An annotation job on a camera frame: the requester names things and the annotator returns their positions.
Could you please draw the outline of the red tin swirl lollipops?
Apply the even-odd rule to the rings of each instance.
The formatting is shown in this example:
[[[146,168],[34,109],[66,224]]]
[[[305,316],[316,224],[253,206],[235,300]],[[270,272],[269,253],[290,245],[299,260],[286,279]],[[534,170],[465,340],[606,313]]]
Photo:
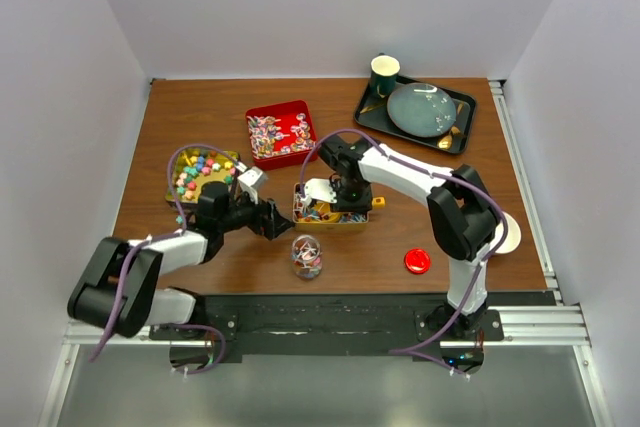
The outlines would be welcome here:
[[[318,140],[303,100],[249,109],[245,120],[254,164],[263,171],[302,164]]]

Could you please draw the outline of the tin of star candies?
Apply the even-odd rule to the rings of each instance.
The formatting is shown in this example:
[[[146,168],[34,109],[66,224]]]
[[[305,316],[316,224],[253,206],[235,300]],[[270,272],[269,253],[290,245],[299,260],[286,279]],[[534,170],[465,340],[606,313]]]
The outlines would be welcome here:
[[[175,206],[173,193],[184,210],[196,207],[202,188],[209,182],[223,183],[232,191],[236,163],[241,160],[235,151],[220,154],[204,147],[186,147],[174,153],[165,168],[167,187],[165,201]]]

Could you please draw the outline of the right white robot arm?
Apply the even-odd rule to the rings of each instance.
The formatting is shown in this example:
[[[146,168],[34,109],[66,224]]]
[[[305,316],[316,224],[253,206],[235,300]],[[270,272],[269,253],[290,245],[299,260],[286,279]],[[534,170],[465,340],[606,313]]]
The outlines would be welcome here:
[[[302,180],[307,205],[325,201],[337,211],[371,209],[371,186],[399,192],[428,210],[433,236],[449,263],[444,327],[459,340],[481,327],[487,305],[488,260],[506,241],[506,216],[488,194],[478,172],[433,166],[402,155],[367,135],[353,143],[338,133],[319,142],[320,159],[335,180]]]

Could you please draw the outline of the yellow plastic scoop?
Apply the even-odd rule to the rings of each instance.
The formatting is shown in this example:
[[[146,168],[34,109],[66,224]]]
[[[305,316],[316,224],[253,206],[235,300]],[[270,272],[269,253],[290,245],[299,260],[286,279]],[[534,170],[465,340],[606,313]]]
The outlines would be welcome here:
[[[386,206],[386,199],[383,196],[374,197],[371,201],[370,210],[382,209],[385,206]],[[311,209],[318,211],[322,214],[331,214],[331,213],[341,214],[341,211],[338,211],[337,208],[333,207],[330,203],[319,201],[319,200],[313,203],[313,205],[311,206]]]

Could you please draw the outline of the gold tin of lollipops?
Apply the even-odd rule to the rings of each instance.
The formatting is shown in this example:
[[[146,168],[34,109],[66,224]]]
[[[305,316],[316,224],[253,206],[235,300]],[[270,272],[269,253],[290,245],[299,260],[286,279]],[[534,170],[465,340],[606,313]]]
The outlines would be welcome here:
[[[300,201],[300,187],[293,190],[292,221],[296,231],[306,234],[324,232],[360,232],[369,224],[369,215],[353,212],[322,214]]]

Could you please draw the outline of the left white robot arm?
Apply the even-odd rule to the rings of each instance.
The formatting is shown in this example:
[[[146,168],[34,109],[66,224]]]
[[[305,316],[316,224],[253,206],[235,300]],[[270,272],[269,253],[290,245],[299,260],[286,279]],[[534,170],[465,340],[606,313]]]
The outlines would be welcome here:
[[[131,338],[144,326],[171,324],[183,338],[196,339],[207,327],[207,315],[196,308],[198,296],[159,290],[158,279],[212,260],[229,232],[247,228],[273,240],[292,227],[273,200],[247,192],[234,196],[226,184],[208,182],[185,230],[143,240],[103,238],[72,290],[67,314],[108,336]]]

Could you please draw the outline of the red jar lid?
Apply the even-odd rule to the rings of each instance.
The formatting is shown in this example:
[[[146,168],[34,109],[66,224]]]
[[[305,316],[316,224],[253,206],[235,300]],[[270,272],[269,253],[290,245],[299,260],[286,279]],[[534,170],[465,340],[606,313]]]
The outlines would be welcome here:
[[[413,275],[422,275],[430,270],[431,257],[421,248],[412,248],[404,256],[404,265],[408,272]]]

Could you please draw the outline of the clear plastic jar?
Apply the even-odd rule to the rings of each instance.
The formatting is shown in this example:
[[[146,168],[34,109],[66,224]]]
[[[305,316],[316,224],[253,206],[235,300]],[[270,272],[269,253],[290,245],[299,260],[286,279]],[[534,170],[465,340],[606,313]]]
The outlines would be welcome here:
[[[304,280],[315,279],[322,271],[320,242],[311,235],[299,235],[292,242],[291,260],[293,271],[299,278]]]

